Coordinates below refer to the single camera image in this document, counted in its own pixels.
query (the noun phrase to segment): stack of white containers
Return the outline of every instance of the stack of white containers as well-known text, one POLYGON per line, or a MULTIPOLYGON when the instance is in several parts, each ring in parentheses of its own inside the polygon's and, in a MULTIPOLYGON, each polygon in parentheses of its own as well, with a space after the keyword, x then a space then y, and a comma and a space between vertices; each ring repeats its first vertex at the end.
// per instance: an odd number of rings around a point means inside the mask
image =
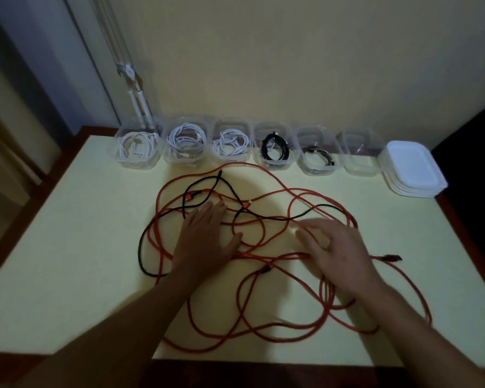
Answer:
POLYGON ((415 142, 391 141, 379 155, 390 188, 397 194, 432 198, 447 182, 431 152, 415 142))

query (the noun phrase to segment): yellow tabletop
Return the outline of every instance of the yellow tabletop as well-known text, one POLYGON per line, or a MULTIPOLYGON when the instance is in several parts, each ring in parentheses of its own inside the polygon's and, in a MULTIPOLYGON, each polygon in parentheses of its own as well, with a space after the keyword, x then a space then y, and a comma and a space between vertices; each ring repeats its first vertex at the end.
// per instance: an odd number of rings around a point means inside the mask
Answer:
MULTIPOLYGON (((74 339, 141 292, 154 280, 140 271, 138 239, 155 212, 155 198, 164 183, 178 175, 213 168, 205 160, 197 168, 174 167, 162 159, 148 171, 122 168, 106 155, 110 137, 91 136, 53 190, 0 270, 0 352, 50 354, 74 339)), ((304 175, 296 164, 275 173, 288 187, 315 190, 340 202, 356 218, 371 254, 399 254, 397 263, 417 284, 433 313, 434 326, 478 365, 485 367, 485 284, 446 217, 433 199, 407 198, 391 192, 382 176, 304 175)), ((279 189, 258 169, 230 167, 223 176, 242 199, 279 189)), ((162 197, 166 202, 183 192, 191 178, 177 182, 162 197)), ((205 182, 204 187, 212 183, 205 182)), ((285 215, 291 197, 275 195, 252 205, 263 215, 285 215)), ((312 199, 318 203, 321 199, 312 199)), ((305 210, 295 203, 293 214, 305 210)), ((164 244, 172 250, 181 218, 162 219, 164 244)), ((268 231, 280 226, 270 223, 268 231)), ((242 228, 244 240, 256 241, 259 226, 242 228)), ((227 242, 229 229, 222 231, 227 242)), ((302 250, 293 226, 258 254, 278 255, 302 250)), ((156 254, 144 245, 144 260, 156 267, 156 254)), ((240 280, 262 264, 233 261, 192 296, 197 324, 224 333, 237 316, 235 291, 240 280)), ((316 288, 312 267, 282 262, 282 267, 316 288)), ((378 263, 383 278, 422 313, 406 281, 378 263)), ((337 316, 362 327, 373 326, 359 305, 337 316)), ((272 270, 257 282, 248 306, 252 324, 270 321, 308 323, 321 314, 320 305, 285 275, 272 270)), ((266 333, 291 337, 298 332, 271 328, 266 333)), ((200 348, 213 341, 191 328, 182 309, 168 330, 180 345, 200 348)), ((331 365, 400 365, 379 332, 360 337, 329 319, 311 338, 292 344, 270 344, 253 335, 229 340, 200 355, 161 345, 156 358, 212 359, 331 365)))

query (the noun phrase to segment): white container lid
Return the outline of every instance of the white container lid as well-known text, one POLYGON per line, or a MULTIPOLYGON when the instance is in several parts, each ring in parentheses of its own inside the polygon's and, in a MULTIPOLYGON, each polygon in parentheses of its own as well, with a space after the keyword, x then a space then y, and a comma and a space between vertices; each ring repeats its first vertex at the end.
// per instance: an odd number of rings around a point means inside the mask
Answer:
POLYGON ((386 145, 398 179, 409 188, 446 188, 447 182, 431 152, 415 142, 391 141, 386 145))

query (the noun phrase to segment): coiled black cable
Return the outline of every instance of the coiled black cable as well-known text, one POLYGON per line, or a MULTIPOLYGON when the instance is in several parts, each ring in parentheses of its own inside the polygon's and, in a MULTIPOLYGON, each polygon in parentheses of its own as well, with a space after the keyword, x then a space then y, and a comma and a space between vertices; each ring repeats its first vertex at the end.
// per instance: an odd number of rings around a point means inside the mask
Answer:
POLYGON ((270 133, 268 136, 265 137, 265 139, 262 141, 262 146, 261 146, 261 155, 264 159, 266 160, 288 160, 289 158, 289 145, 287 142, 282 138, 281 136, 278 135, 277 132, 270 133), (268 155, 268 143, 270 140, 273 140, 278 147, 281 149, 281 154, 278 159, 273 159, 268 155))

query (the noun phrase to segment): cable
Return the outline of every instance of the cable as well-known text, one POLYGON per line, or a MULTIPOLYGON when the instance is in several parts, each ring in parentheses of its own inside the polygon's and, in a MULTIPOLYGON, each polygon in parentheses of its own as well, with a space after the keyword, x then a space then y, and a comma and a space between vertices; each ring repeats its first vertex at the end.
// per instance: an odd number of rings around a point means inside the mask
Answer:
POLYGON ((288 160, 289 146, 287 142, 277 134, 277 132, 273 132, 266 136, 265 139, 262 141, 261 155, 266 160, 288 160), (273 142, 273 145, 271 147, 268 147, 268 143, 270 142, 273 142), (278 159, 273 159, 268 155, 268 151, 272 150, 275 145, 278 145, 278 147, 281 149, 280 157, 278 159))
MULTIPOLYGON (((263 256, 263 255, 258 255, 255 254, 255 250, 259 247, 263 247, 267 244, 269 244, 272 240, 283 234, 287 228, 289 227, 289 224, 291 222, 295 222, 295 219, 298 219, 306 213, 310 211, 317 211, 321 215, 325 217, 332 218, 334 220, 337 220, 333 215, 330 215, 327 211, 324 210, 324 208, 328 207, 331 209, 335 209, 339 212, 341 212, 343 215, 345 215, 345 222, 347 226, 351 226, 354 228, 357 228, 357 221, 354 219, 354 217, 338 202, 335 200, 324 196, 316 191, 305 189, 305 188, 287 188, 283 182, 281 182, 278 177, 274 176, 270 171, 266 170, 265 168, 262 168, 258 165, 252 164, 252 163, 246 163, 246 162, 230 162, 226 163, 216 169, 213 169, 211 171, 205 172, 205 173, 200 173, 200 174, 185 174, 179 177, 176 177, 175 179, 170 180, 167 182, 162 189, 158 192, 158 196, 156 198, 156 206, 155 206, 155 215, 147 225, 147 227, 144 229, 140 241, 138 244, 138 263, 140 265, 141 270, 144 272, 144 274, 152 276, 156 278, 155 285, 158 285, 160 279, 164 277, 166 274, 163 273, 163 259, 167 258, 169 260, 173 259, 172 254, 167 251, 162 243, 162 238, 160 235, 160 219, 165 217, 166 215, 170 213, 175 213, 179 212, 181 213, 183 218, 186 218, 186 215, 189 213, 189 211, 192 208, 199 207, 203 205, 205 202, 207 202, 211 196, 214 196, 217 199, 223 200, 225 202, 230 202, 232 204, 236 205, 236 208, 231 208, 228 207, 227 211, 234 213, 232 220, 230 222, 221 222, 222 225, 224 226, 230 226, 232 230, 232 234, 236 234, 236 227, 239 226, 246 226, 252 223, 257 223, 261 226, 262 229, 262 236, 257 241, 255 244, 250 244, 245 241, 241 241, 241 244, 248 247, 246 251, 238 251, 234 254, 232 260, 255 260, 261 262, 263 265, 257 269, 254 272, 251 272, 247 274, 239 283, 236 291, 236 306, 238 310, 238 317, 234 320, 233 325, 231 328, 228 330, 226 333, 222 334, 214 334, 211 332, 205 332, 201 328, 197 326, 197 324, 194 321, 193 313, 192 313, 192 306, 191 306, 191 300, 190 298, 187 299, 187 314, 189 317, 189 322, 194 329, 199 335, 210 338, 210 339, 215 339, 216 342, 212 344, 211 346, 207 346, 205 348, 200 348, 200 349, 191 349, 182 345, 179 345, 177 343, 174 343, 170 341, 168 338, 163 338, 162 340, 167 343, 169 346, 183 351, 187 353, 205 353, 212 351, 220 346, 223 345, 223 343, 226 342, 226 340, 237 338, 240 336, 248 335, 248 334, 253 334, 258 336, 259 338, 266 340, 271 343, 286 343, 286 342, 296 342, 300 341, 303 339, 306 339, 312 335, 314 335, 326 322, 328 318, 333 319, 334 321, 338 322, 342 326, 354 331, 358 332, 363 335, 373 335, 379 330, 379 326, 375 327, 369 327, 369 328, 357 328, 355 326, 351 326, 344 322, 342 319, 339 319, 336 316, 336 312, 344 309, 348 309, 349 307, 352 307, 352 305, 355 304, 355 300, 350 300, 348 303, 344 305, 336 305, 335 304, 335 296, 336 296, 336 287, 334 284, 332 284, 327 278, 322 277, 320 279, 320 282, 318 284, 318 288, 316 290, 312 289, 307 283, 305 283, 303 280, 299 279, 298 277, 294 276, 293 274, 289 273, 286 271, 284 268, 282 268, 279 263, 281 261, 293 261, 293 260, 304 260, 304 259, 309 259, 310 255, 305 253, 305 252, 291 252, 287 254, 282 254, 276 257, 273 256, 263 256), (265 193, 260 196, 253 197, 251 200, 243 200, 241 199, 233 187, 230 185, 230 183, 222 177, 222 169, 224 169, 227 166, 230 165, 245 165, 245 166, 250 166, 256 169, 259 169, 263 172, 265 172, 267 175, 271 176, 278 184, 280 185, 281 189, 275 190, 273 192, 265 193), (175 196, 173 199, 169 200, 167 203, 165 203, 162 207, 160 204, 160 200, 162 198, 163 192, 173 183, 184 179, 188 177, 200 177, 198 180, 194 181, 191 183, 187 189, 180 195, 175 196), (194 189, 194 187, 201 182, 205 182, 208 180, 214 180, 213 185, 210 188, 204 188, 204 189, 194 189), (226 186, 229 188, 231 195, 225 195, 223 193, 220 193, 215 190, 215 188, 219 185, 219 183, 222 182, 226 184, 226 186), (249 209, 251 204, 253 202, 256 202, 260 199, 265 199, 271 195, 276 195, 278 193, 288 193, 289 195, 292 196, 291 201, 289 202, 289 205, 287 207, 287 214, 285 216, 282 215, 276 215, 276 216, 264 216, 257 214, 253 212, 252 210, 249 209), (190 204, 192 200, 199 196, 199 195, 206 195, 205 198, 201 199, 200 202, 190 204), (321 198, 325 201, 323 204, 313 204, 307 200, 309 196, 316 196, 317 198, 321 198), (293 206, 293 203, 296 201, 300 201, 304 204, 307 205, 308 209, 304 212, 302 212, 299 215, 292 216, 291 215, 291 208, 293 206), (179 202, 179 205, 171 207, 173 204, 176 202, 179 202), (250 215, 251 219, 247 219, 244 221, 237 221, 237 218, 240 217, 240 214, 245 214, 245 215, 250 215), (271 235, 269 238, 266 239, 266 226, 264 221, 265 220, 274 220, 274 221, 280 221, 283 222, 285 225, 282 229, 278 230, 277 233, 271 235), (149 273, 142 264, 142 256, 141 256, 141 250, 142 250, 142 242, 144 238, 147 238, 150 244, 155 247, 155 249, 159 253, 159 267, 158 267, 158 272, 157 273, 149 273), (309 323, 309 324, 294 324, 294 323, 289 323, 289 322, 269 322, 266 324, 262 324, 259 326, 252 326, 251 323, 247 320, 245 317, 245 310, 246 307, 248 306, 248 302, 251 298, 251 295, 254 290, 254 286, 258 278, 266 274, 267 272, 271 270, 276 270, 292 280, 295 280, 297 283, 299 283, 308 293, 311 297, 313 297, 321 307, 321 314, 320 317, 318 317, 315 321, 309 323), (246 288, 245 285, 249 282, 249 288, 246 293, 246 295, 242 295, 242 289, 246 288), (239 330, 236 332, 236 329, 240 324, 243 324, 245 326, 244 329, 239 330), (275 327, 275 326, 280 326, 280 327, 286 327, 292 330, 299 330, 299 331, 306 331, 304 333, 299 334, 296 337, 284 337, 284 338, 277 338, 277 337, 272 337, 265 335, 262 331, 266 328, 270 327, 275 327)), ((426 314, 426 319, 427 321, 431 324, 432 323, 432 316, 431 316, 431 311, 429 310, 429 307, 427 305, 426 300, 424 299, 424 296, 420 292, 420 290, 415 286, 413 281, 411 281, 408 276, 402 272, 402 270, 397 267, 394 262, 401 261, 401 257, 397 255, 386 255, 386 256, 371 256, 371 259, 373 260, 378 260, 383 262, 384 264, 388 265, 395 271, 397 271, 401 276, 407 280, 407 282, 410 284, 410 286, 413 288, 415 293, 420 299, 420 302, 422 304, 422 307, 425 311, 426 314)))
POLYGON ((305 153, 319 153, 327 162, 325 166, 334 166, 334 161, 332 160, 332 156, 330 156, 329 152, 325 149, 316 147, 316 146, 307 146, 303 147, 302 151, 305 153))
POLYGON ((203 152, 207 137, 205 131, 198 125, 184 123, 169 133, 167 141, 173 148, 173 154, 178 158, 194 158, 203 152), (188 136, 187 132, 193 132, 195 138, 188 136))
POLYGON ((119 138, 119 155, 122 159, 133 159, 137 162, 146 162, 157 150, 160 136, 156 132, 128 132, 119 138), (143 149, 136 148, 137 144, 142 144, 143 149))
POLYGON ((213 141, 213 151, 219 156, 241 155, 249 145, 250 139, 243 131, 231 128, 222 131, 219 139, 213 141), (233 150, 226 152, 226 146, 232 146, 233 150))

